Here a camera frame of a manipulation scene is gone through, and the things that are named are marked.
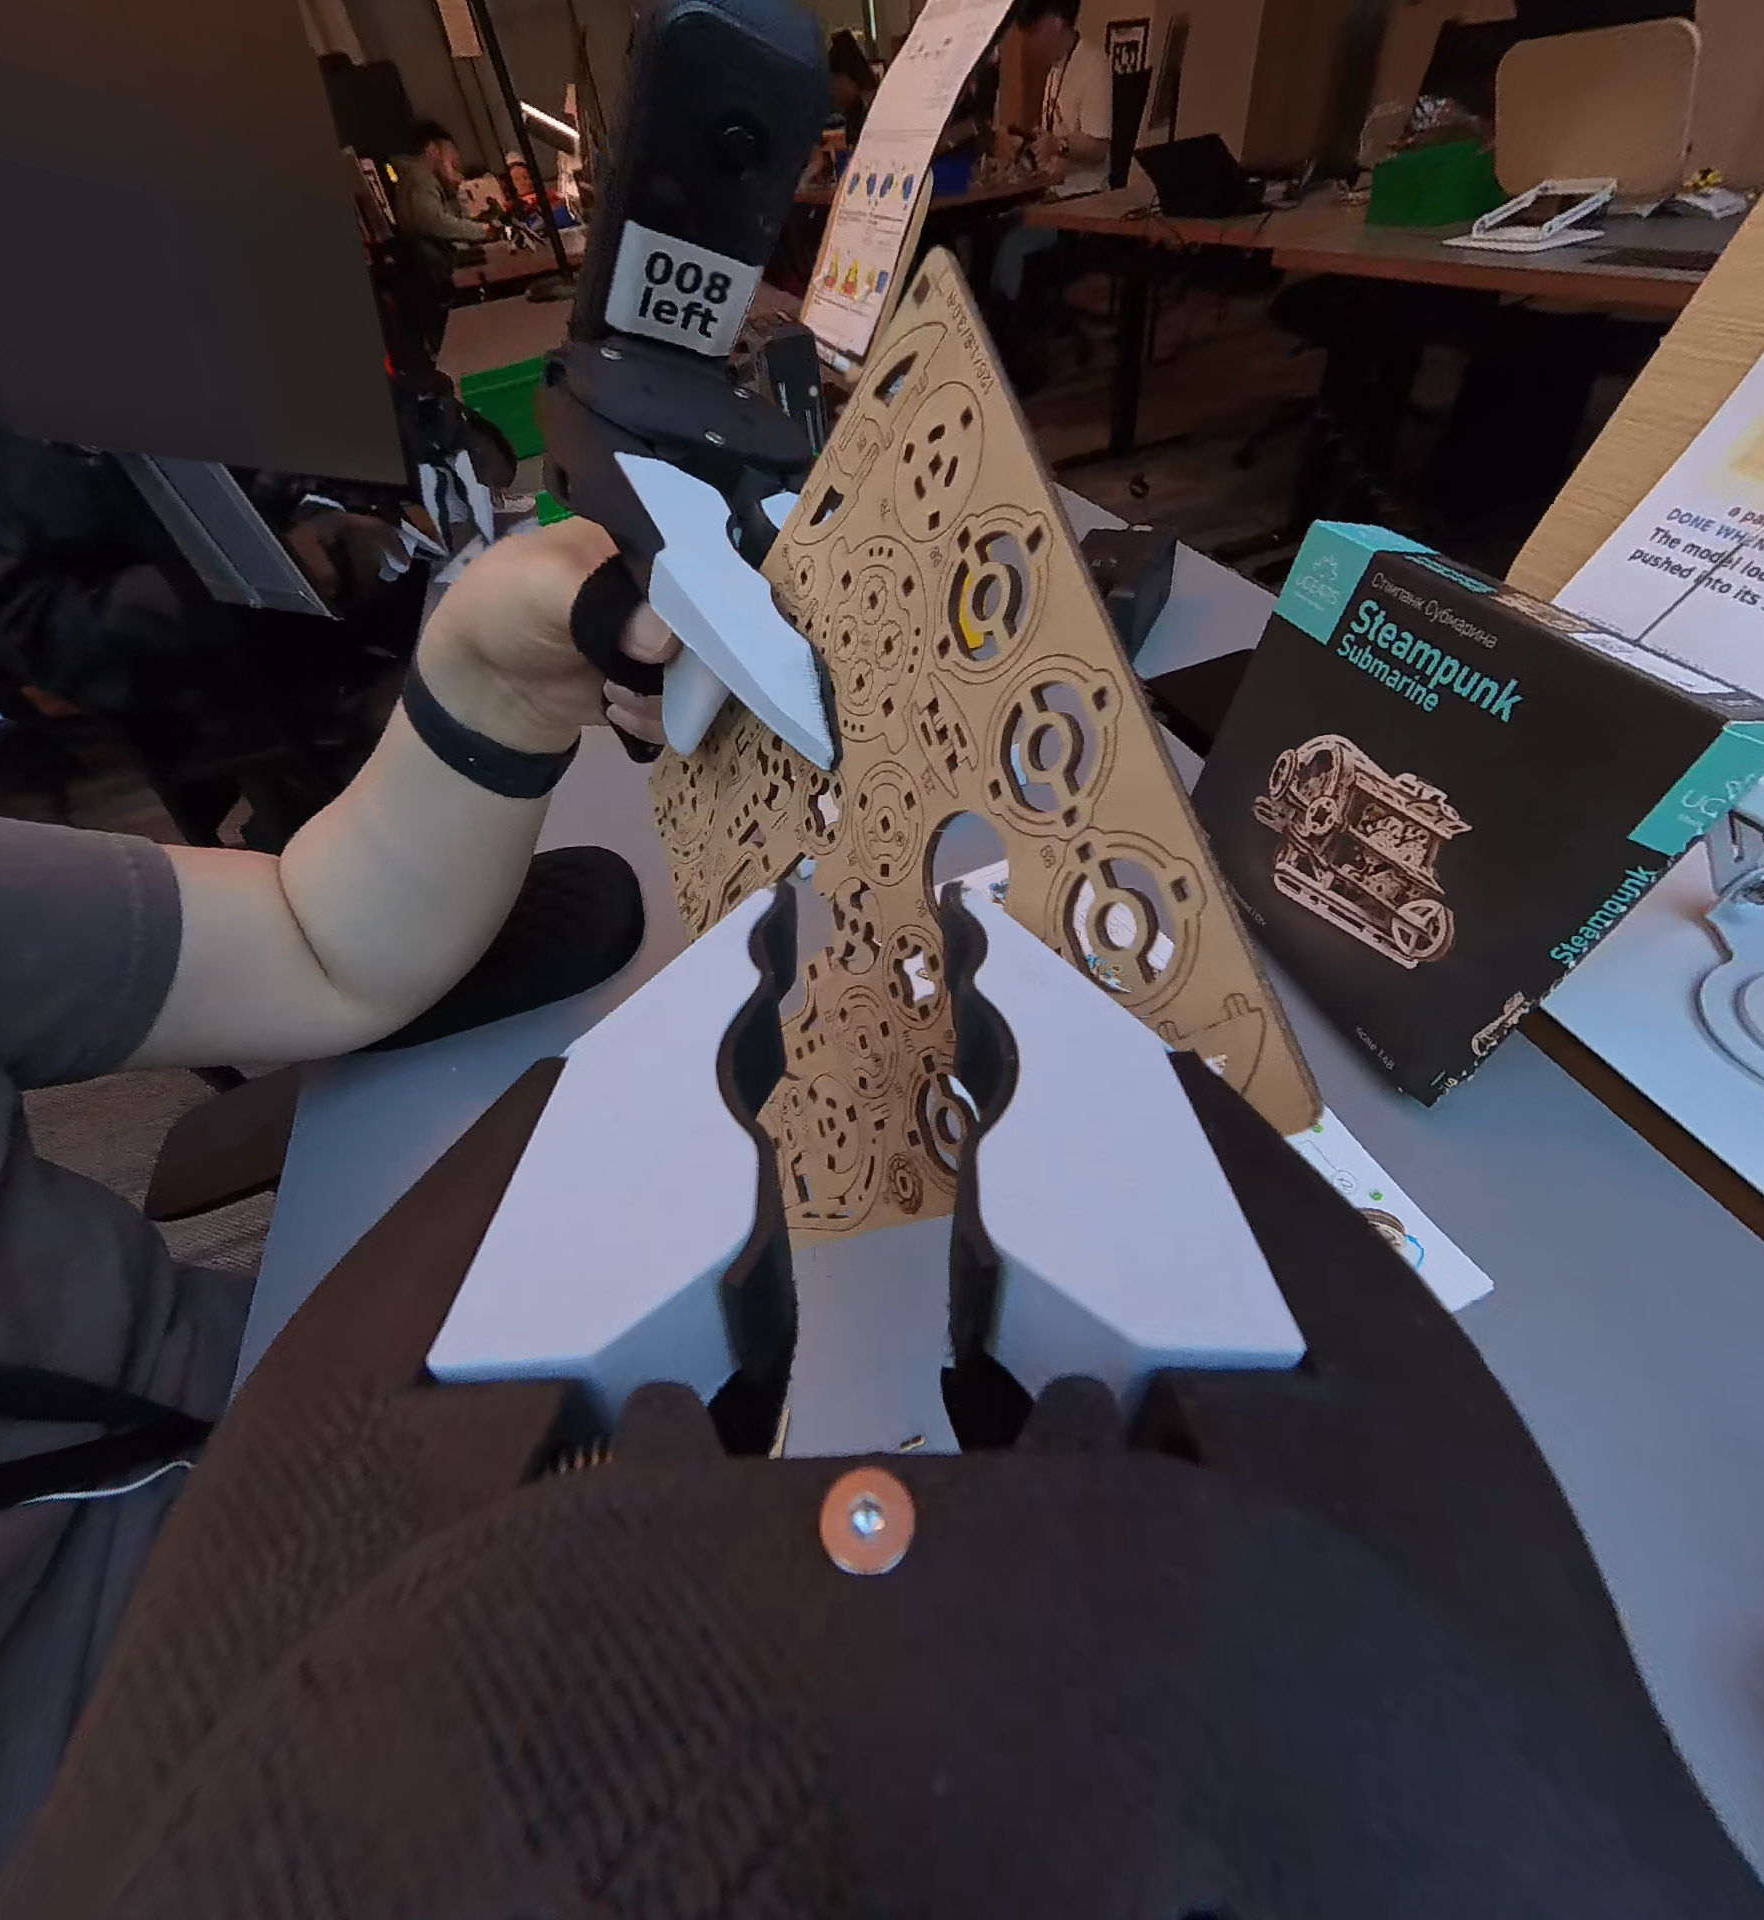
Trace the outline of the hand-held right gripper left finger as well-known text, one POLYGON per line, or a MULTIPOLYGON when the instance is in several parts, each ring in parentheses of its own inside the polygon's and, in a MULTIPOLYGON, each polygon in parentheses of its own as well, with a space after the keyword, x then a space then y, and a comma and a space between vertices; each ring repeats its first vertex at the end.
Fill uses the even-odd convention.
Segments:
POLYGON ((797 893, 737 903, 564 1055, 428 1353, 437 1381, 577 1380, 781 1401, 798 1306, 775 1156, 797 893))

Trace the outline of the laser-cut wooden parts sheet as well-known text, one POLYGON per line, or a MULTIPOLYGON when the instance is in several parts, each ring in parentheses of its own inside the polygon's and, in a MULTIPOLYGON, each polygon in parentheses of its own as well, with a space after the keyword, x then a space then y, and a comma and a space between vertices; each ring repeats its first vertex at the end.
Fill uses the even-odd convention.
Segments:
POLYGON ((964 816, 1000 837, 1010 919, 1277 1134, 1322 1116, 946 251, 906 281, 760 569, 829 670, 840 767, 813 768, 728 705, 695 755, 656 763, 649 793, 694 938, 805 859, 829 903, 757 1118, 798 1247, 952 1212, 971 1116, 932 845, 964 816), (975 560, 1021 577, 998 660, 966 660, 949 624, 975 560))

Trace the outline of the person's left forearm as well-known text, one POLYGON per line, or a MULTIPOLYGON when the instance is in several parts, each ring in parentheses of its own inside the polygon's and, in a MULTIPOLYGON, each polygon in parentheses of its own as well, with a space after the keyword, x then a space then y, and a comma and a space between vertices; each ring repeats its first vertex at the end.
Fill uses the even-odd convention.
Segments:
POLYGON ((460 776, 395 716, 281 853, 167 847, 178 964, 124 1068, 317 1063, 395 1033, 500 932, 549 808, 460 776))

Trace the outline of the grey desk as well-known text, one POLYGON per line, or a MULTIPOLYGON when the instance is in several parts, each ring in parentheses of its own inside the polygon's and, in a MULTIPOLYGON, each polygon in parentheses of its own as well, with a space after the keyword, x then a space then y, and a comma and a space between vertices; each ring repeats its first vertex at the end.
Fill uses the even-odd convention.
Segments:
MULTIPOLYGON (((642 948, 589 996, 308 1078, 240 1380, 514 1078, 677 954, 645 768, 609 732, 587 737, 541 845, 621 851, 642 884, 642 948)), ((1494 1283, 1457 1325, 1558 1475, 1646 1691, 1764 1878, 1764 1241, 1539 1044, 1503 1044, 1423 1108, 1277 963, 1267 972, 1326 1106, 1494 1283)))

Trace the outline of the background desk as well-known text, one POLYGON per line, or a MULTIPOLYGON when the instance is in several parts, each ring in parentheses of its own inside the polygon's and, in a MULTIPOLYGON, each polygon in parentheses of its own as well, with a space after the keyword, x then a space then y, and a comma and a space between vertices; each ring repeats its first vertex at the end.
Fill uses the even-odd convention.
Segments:
POLYGON ((1740 228, 1729 220, 1613 216, 1588 241, 1549 253, 1498 253, 1454 243, 1454 228, 1375 228, 1361 204, 1333 186, 1312 189, 1296 206, 1267 213, 1178 216, 1146 183, 1047 200, 1024 214, 1027 228, 1118 243, 1120 295, 1117 366, 1111 378, 1106 441, 1055 458, 1058 471, 1126 461, 1179 442, 1143 439, 1139 404, 1149 366, 1151 305, 1158 281, 1189 257, 1257 261, 1293 277, 1440 286, 1506 300, 1558 302, 1580 313, 1631 319, 1679 316, 1740 228))

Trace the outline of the person's left hand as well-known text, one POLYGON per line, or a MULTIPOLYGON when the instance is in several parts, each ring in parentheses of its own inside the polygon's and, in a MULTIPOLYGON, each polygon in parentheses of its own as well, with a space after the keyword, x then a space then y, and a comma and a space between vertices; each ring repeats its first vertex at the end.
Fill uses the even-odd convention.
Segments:
POLYGON ((418 647, 436 702, 517 753, 563 755, 600 724, 662 744, 659 696, 618 687, 573 640, 581 588, 616 560, 614 540, 584 518, 490 546, 446 590, 418 647))

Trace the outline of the hanging white instruction sheet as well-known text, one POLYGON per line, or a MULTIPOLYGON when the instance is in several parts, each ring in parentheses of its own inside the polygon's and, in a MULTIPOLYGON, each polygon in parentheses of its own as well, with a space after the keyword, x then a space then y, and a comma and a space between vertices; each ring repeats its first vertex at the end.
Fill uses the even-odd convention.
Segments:
POLYGON ((881 80, 834 186, 798 310, 819 356, 837 371, 853 371, 869 356, 900 295, 932 193, 932 157, 1008 11, 1008 2, 925 4, 881 80))

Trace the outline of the black wristband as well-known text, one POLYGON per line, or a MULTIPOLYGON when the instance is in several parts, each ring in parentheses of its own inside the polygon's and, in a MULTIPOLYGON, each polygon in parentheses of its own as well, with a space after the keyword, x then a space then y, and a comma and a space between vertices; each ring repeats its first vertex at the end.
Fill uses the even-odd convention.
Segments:
POLYGON ((564 753, 530 753, 470 728, 434 696, 419 660, 409 661, 397 705, 418 740, 437 763, 502 799, 546 799, 578 753, 578 743, 564 753))

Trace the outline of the assembly instruction booklet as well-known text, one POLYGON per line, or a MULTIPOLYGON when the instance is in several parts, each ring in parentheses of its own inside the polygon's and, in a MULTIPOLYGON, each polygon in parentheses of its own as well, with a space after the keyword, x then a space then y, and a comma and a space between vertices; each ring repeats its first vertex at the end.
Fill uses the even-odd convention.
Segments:
POLYGON ((1288 1143, 1423 1280, 1447 1312, 1466 1310, 1494 1291, 1490 1278, 1430 1221, 1335 1111, 1288 1135, 1288 1143))

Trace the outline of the small black box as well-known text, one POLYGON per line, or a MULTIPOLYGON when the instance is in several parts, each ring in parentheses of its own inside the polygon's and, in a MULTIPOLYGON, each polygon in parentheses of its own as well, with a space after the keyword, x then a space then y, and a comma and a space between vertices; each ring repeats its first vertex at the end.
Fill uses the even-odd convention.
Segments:
POLYGON ((1087 573, 1128 663, 1139 660, 1167 604, 1178 546, 1178 530, 1162 522, 1096 526, 1081 536, 1087 573))

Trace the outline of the black laptop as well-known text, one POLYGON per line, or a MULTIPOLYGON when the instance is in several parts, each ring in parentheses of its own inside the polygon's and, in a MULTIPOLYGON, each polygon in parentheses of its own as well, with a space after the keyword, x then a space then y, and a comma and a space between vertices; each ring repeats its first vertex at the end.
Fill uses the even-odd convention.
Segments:
POLYGON ((1136 146, 1132 157, 1167 220, 1219 223, 1261 213, 1264 182, 1213 131, 1136 146))

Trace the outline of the person's grey t-shirt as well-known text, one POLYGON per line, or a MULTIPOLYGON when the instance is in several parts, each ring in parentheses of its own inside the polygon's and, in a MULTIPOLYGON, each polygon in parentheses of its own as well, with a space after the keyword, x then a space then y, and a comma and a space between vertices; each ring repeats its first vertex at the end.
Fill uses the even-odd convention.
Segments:
MULTIPOLYGON (((119 1070, 180 958, 174 872, 144 839, 0 820, 0 1361, 208 1418, 250 1282, 176 1261, 107 1188, 43 1160, 21 1092, 119 1070)), ((79 1709, 174 1497, 0 1515, 0 1719, 79 1709)))

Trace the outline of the green plastic bin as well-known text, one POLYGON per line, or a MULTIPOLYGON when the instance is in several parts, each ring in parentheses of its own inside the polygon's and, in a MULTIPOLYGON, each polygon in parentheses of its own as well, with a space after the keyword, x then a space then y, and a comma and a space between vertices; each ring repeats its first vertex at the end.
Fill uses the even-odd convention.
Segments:
POLYGON ((1370 228, 1471 225, 1510 197, 1495 179, 1494 152, 1474 137, 1407 148, 1375 164, 1370 228))

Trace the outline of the white instruction sign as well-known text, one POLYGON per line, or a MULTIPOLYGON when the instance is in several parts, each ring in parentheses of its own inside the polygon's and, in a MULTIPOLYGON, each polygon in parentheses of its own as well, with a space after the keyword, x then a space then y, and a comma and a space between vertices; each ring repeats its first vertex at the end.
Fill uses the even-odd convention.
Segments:
POLYGON ((1764 194, 1510 580, 1764 699, 1764 194))

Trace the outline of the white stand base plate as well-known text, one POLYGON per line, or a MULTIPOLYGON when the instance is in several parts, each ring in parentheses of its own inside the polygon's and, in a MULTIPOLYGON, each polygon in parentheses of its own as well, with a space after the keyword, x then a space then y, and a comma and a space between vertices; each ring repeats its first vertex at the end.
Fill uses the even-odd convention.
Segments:
MULTIPOLYGON (((1733 812, 1764 836, 1764 781, 1733 812)), ((1706 837, 1556 986, 1523 1032, 1764 1241, 1764 1084, 1695 1013, 1718 951, 1706 837)))

